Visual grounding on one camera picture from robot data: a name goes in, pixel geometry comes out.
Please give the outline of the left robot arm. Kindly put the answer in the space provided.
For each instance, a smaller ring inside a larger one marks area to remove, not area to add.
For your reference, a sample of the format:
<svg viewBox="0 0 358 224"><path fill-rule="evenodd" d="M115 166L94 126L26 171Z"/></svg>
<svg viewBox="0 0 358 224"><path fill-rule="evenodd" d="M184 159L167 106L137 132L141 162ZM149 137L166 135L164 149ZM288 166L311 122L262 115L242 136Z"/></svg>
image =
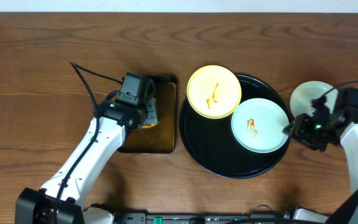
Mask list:
<svg viewBox="0 0 358 224"><path fill-rule="evenodd" d="M155 98L141 104L104 100L83 139L58 172L40 189L25 188L16 201L16 223L113 223L114 214L85 209L92 186L128 134L157 124Z"/></svg>

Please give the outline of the yellow plate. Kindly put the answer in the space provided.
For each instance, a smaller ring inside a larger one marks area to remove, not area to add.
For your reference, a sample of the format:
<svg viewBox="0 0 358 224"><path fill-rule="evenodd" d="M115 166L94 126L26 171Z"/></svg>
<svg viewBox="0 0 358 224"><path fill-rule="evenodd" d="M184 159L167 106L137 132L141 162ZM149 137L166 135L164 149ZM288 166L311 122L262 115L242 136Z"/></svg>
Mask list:
<svg viewBox="0 0 358 224"><path fill-rule="evenodd" d="M201 116L221 119L239 106L242 90L229 69L207 65L197 69L188 80L186 95L191 107Z"/></svg>

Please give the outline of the light blue plate front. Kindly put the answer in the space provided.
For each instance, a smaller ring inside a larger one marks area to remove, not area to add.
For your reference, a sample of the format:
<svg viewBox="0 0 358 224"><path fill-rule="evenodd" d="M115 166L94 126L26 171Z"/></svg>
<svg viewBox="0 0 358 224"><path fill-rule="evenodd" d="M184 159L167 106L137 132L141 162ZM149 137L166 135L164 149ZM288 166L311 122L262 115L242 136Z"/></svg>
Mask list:
<svg viewBox="0 0 358 224"><path fill-rule="evenodd" d="M317 99L333 87L325 82L309 81L297 86L290 98L290 109L293 117L307 113L312 116L314 108L311 100Z"/></svg>

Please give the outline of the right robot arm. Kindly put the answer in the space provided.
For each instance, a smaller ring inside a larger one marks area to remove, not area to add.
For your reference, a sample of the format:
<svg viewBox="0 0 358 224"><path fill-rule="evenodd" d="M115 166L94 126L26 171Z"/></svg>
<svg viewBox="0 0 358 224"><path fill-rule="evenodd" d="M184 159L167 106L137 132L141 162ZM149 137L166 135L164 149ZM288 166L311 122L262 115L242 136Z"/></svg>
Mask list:
<svg viewBox="0 0 358 224"><path fill-rule="evenodd" d="M325 222L358 223L358 108L339 109L324 121L301 114L283 132L312 150L324 151L327 144L344 149L352 195Z"/></svg>

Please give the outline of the orange green sponge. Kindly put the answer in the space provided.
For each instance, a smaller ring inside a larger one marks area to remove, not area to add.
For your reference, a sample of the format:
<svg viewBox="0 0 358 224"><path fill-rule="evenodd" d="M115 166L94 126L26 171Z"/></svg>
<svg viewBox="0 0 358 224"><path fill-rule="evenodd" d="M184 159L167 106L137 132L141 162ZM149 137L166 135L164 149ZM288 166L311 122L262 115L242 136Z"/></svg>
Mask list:
<svg viewBox="0 0 358 224"><path fill-rule="evenodd" d="M156 126L159 122L156 99L151 98L149 100L146 100L144 106L145 118L144 121L141 123L140 128L146 129Z"/></svg>

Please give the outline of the light blue plate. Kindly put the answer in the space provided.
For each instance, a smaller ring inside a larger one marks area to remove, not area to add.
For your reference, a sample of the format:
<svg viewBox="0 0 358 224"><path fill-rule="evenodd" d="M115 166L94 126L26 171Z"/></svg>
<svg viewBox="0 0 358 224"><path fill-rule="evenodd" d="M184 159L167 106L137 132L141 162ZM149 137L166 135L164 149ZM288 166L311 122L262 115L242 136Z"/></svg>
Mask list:
<svg viewBox="0 0 358 224"><path fill-rule="evenodd" d="M311 100L317 99L333 87L325 82L309 81L297 86L290 98L290 109L293 117L307 113L312 116L314 108Z"/></svg>
<svg viewBox="0 0 358 224"><path fill-rule="evenodd" d="M280 149L288 140L288 136L283 133L288 124L285 111L264 98L245 100L231 118L235 139L241 146L256 153L270 153Z"/></svg>

